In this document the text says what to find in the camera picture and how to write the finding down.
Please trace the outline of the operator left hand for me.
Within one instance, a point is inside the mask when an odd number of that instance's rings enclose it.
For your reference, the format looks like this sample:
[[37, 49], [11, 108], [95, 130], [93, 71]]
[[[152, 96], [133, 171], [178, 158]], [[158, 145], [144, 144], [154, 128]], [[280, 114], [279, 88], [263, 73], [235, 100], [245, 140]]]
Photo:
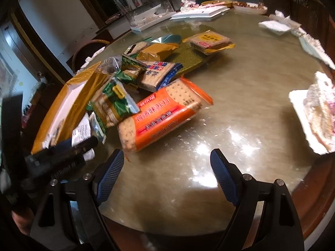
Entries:
[[29, 236], [34, 219], [33, 212], [28, 209], [26, 212], [21, 214], [17, 214], [14, 211], [12, 211], [11, 214], [15, 224], [17, 225], [21, 233]]

